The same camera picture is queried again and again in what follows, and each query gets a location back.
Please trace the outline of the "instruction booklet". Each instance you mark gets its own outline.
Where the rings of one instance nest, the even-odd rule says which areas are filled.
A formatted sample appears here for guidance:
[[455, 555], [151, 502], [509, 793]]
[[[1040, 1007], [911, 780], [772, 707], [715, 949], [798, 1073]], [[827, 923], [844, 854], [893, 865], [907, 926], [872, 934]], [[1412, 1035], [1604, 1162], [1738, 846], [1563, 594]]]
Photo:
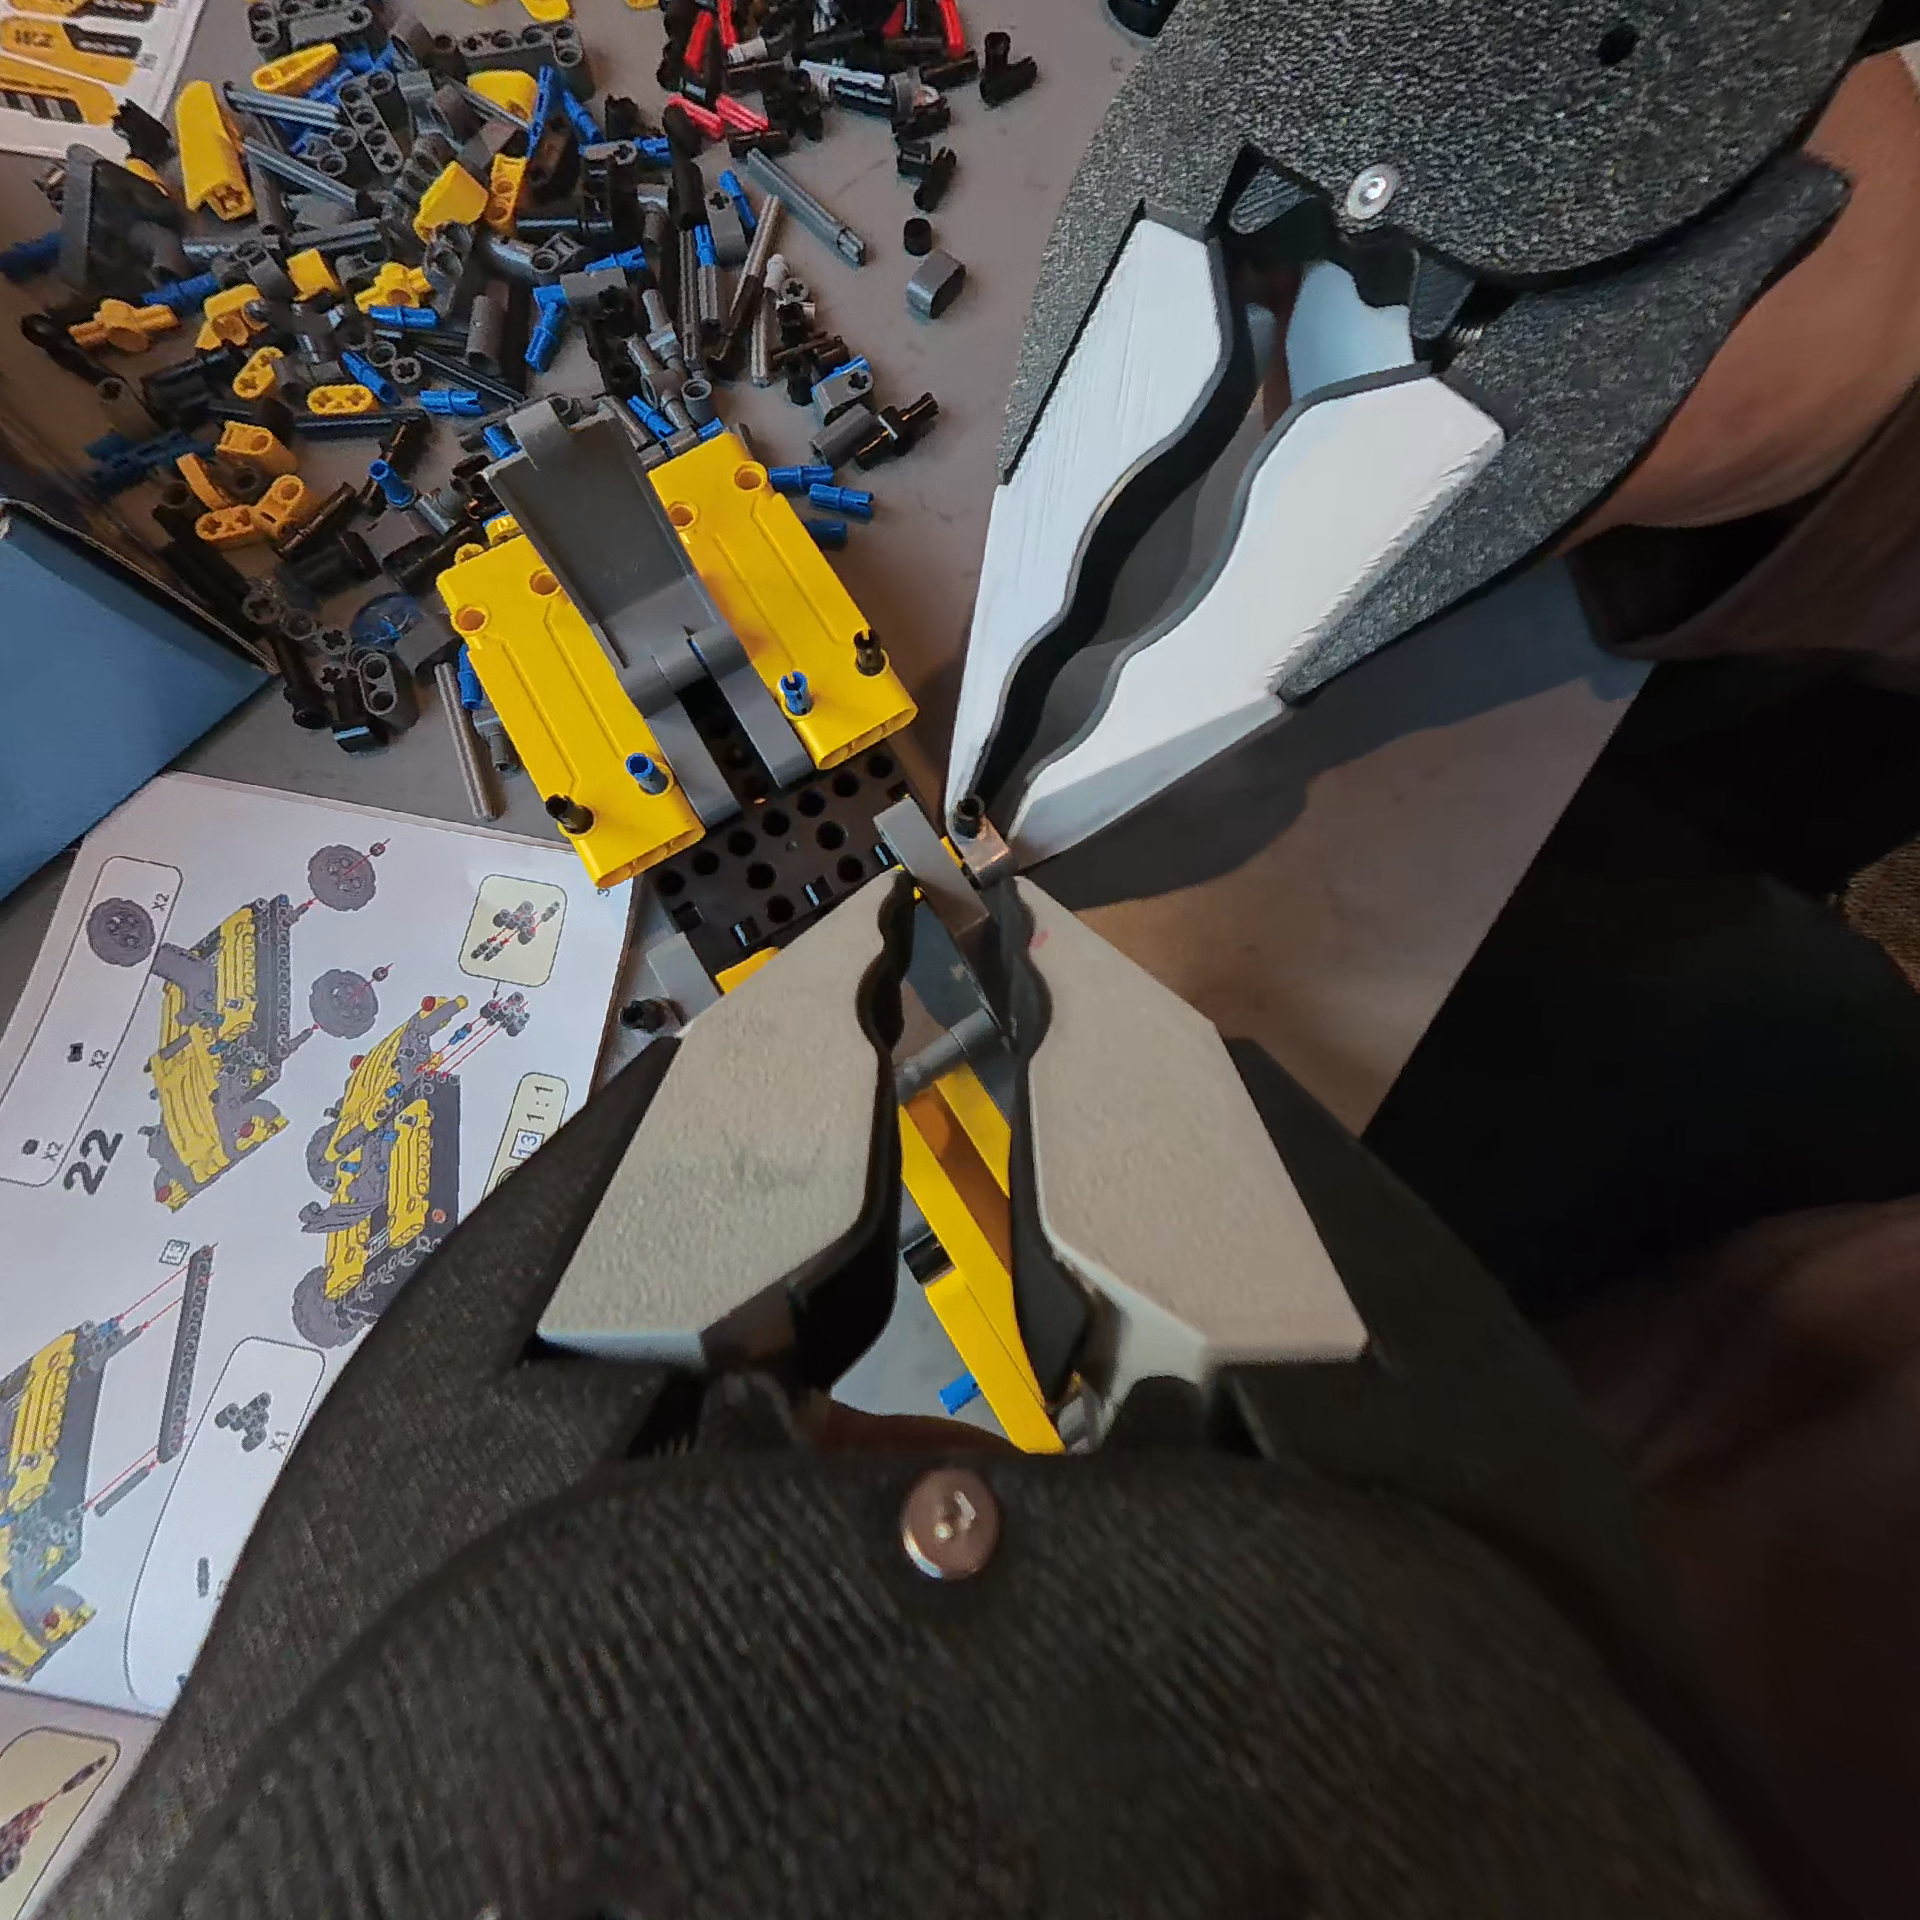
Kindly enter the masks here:
[[4, 1034], [4, 1915], [352, 1346], [586, 1102], [631, 913], [546, 841], [196, 775], [82, 843]]

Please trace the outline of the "blue cardboard box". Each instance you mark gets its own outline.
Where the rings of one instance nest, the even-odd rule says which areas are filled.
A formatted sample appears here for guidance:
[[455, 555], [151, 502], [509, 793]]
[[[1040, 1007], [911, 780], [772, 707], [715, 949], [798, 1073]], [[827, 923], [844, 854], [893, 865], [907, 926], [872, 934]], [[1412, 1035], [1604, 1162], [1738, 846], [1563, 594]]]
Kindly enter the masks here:
[[3, 893], [264, 689], [224, 629], [18, 498], [3, 510]]

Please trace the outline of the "black and yellow brick assembly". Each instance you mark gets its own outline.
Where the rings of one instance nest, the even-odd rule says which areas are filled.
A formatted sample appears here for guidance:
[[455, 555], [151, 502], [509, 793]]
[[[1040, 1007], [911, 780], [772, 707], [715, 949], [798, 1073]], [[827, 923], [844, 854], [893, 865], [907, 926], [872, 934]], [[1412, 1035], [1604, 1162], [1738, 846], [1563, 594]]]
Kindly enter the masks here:
[[493, 507], [436, 579], [546, 818], [712, 973], [794, 945], [927, 830], [919, 709], [824, 549], [839, 519], [719, 422], [536, 399], [486, 435]]

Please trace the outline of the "yellow printed leaflet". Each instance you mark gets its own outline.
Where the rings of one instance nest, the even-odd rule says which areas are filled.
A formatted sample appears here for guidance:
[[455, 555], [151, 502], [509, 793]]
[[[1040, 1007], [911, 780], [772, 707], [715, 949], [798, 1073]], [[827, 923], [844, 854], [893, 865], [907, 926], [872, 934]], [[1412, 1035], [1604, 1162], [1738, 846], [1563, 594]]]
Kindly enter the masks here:
[[163, 123], [200, 2], [4, 2], [3, 153], [59, 157], [74, 141], [123, 156], [115, 116]]

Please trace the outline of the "person's right forearm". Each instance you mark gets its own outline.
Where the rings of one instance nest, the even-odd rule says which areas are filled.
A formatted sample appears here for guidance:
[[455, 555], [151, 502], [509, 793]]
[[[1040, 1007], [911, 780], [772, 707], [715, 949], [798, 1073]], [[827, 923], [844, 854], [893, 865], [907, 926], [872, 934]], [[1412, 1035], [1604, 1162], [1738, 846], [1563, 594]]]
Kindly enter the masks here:
[[1906, 50], [1840, 85], [1807, 156], [1845, 210], [1742, 317], [1652, 450], [1568, 540], [1628, 661], [1831, 661], [1915, 692], [1918, 93]]

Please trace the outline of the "yellow and grey brick module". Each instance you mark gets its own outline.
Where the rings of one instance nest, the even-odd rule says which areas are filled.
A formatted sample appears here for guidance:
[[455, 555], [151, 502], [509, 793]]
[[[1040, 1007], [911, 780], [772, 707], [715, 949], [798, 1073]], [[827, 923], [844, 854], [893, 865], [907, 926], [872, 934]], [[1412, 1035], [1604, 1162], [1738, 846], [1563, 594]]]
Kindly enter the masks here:
[[[990, 905], [932, 821], [926, 831], [898, 837], [896, 846], [901, 867], [893, 873], [907, 881], [907, 964], [901, 986], [902, 1030], [893, 1046], [901, 1215], [891, 1318], [839, 1379], [791, 1379], [760, 1367], [693, 1377], [661, 1363], [640, 1363], [702, 1388], [757, 1373], [803, 1406], [827, 1402], [887, 1345], [898, 1303], [910, 1301], [944, 1339], [949, 1355], [931, 1364], [934, 1394], [911, 1398], [904, 1410], [960, 1420], [982, 1406], [1014, 1446], [1058, 1452], [1062, 1436], [1056, 1398], [1043, 1396], [1016, 1331], [1012, 1062], [990, 989], [979, 975], [994, 930]], [[638, 1057], [638, 1065], [656, 1076], [650, 1102], [696, 1015], [719, 998], [711, 983], [707, 1006]]]

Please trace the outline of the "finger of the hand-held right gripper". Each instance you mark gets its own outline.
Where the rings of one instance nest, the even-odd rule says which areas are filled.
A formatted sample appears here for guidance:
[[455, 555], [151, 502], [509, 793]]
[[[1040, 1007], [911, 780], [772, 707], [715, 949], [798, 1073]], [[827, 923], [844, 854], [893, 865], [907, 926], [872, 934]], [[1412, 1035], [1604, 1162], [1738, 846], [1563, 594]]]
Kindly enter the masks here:
[[1239, 324], [1219, 235], [1134, 223], [992, 495], [947, 773], [950, 818], [1005, 788], [1139, 537], [1224, 445]]
[[1239, 479], [1200, 586], [1120, 651], [1094, 711], [1024, 782], [1012, 858], [1068, 853], [1279, 717], [1277, 686], [1503, 449], [1434, 375], [1299, 402]]

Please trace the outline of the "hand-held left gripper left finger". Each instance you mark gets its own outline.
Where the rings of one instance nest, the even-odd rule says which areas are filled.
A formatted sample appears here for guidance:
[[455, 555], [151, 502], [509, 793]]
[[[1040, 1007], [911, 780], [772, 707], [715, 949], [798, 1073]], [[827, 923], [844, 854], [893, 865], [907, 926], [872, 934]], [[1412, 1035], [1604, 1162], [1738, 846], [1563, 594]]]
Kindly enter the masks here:
[[896, 1306], [907, 881], [887, 871], [696, 1015], [539, 1337], [693, 1377], [839, 1379]]

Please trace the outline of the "pile of loose brick pieces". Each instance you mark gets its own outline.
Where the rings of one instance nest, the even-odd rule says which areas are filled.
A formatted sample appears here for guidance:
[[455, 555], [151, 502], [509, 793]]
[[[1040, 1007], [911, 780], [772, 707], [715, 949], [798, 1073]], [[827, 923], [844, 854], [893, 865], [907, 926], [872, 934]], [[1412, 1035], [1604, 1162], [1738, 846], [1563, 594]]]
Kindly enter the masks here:
[[[734, 286], [683, 221], [708, 223], [723, 263], [750, 237], [717, 175], [703, 179], [707, 210], [680, 210], [663, 95], [640, 91], [661, 53], [656, 15], [627, 4], [492, 20], [468, 4], [203, 4], [167, 123], [128, 106], [112, 123], [123, 156], [74, 141], [50, 157], [75, 165], [77, 191], [99, 179], [99, 235], [74, 247], [93, 279], [61, 281], [55, 206], [29, 230], [26, 201], [4, 201], [4, 501], [227, 631], [220, 613], [242, 607], [277, 537], [242, 526], [220, 549], [195, 526], [227, 506], [248, 515], [220, 486], [215, 441], [263, 417], [304, 485], [300, 531], [318, 554], [294, 567], [294, 610], [334, 588], [354, 603], [374, 588], [432, 596], [426, 551], [446, 537], [395, 510], [368, 463], [399, 441], [410, 486], [429, 493], [466, 455], [460, 435], [484, 445], [484, 417], [539, 394], [595, 399], [602, 367], [557, 276], [629, 243], [644, 244], [646, 291], [602, 324], [614, 407], [646, 449], [650, 417], [690, 439], [685, 404], [667, 412], [644, 381], [712, 373], [702, 354], [723, 348]], [[879, 492], [879, 531], [855, 534], [847, 586], [916, 701], [916, 782], [939, 813], [1012, 349], [999, 243], [1040, 218], [1024, 163], [1043, 129], [1034, 107], [965, 106], [960, 156], [932, 140], [947, 185], [932, 239], [967, 266], [967, 289], [920, 323], [904, 308], [920, 259], [901, 251], [919, 179], [896, 171], [882, 115], [791, 115], [798, 85], [774, 82], [772, 106], [723, 95], [715, 165], [754, 199], [754, 137], [821, 133], [774, 163], [827, 206], [827, 233], [847, 223], [866, 243], [866, 263], [757, 201], [786, 263], [770, 263], [758, 297], [774, 363], [765, 389], [742, 375], [715, 404], [767, 463], [794, 463], [821, 430], [796, 378], [816, 346], [864, 356], [879, 409], [904, 422], [907, 453], [844, 471]]]

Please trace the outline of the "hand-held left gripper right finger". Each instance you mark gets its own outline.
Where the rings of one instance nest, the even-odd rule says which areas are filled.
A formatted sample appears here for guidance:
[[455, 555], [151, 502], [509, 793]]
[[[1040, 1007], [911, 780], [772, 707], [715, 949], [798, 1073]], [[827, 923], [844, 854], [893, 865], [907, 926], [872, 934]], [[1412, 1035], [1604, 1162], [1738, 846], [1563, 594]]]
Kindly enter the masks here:
[[1070, 1428], [1148, 1381], [1346, 1363], [1368, 1334], [1215, 1027], [1034, 881], [1000, 887], [1014, 1318]]

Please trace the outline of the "person's brown shirt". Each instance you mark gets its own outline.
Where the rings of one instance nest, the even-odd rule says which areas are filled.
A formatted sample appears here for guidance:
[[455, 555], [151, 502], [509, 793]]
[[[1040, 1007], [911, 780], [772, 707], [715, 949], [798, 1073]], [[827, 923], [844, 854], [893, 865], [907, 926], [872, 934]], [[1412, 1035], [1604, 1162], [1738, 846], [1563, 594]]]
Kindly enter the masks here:
[[1554, 1342], [1826, 1914], [1915, 1915], [1915, 1197], [1764, 1219]]

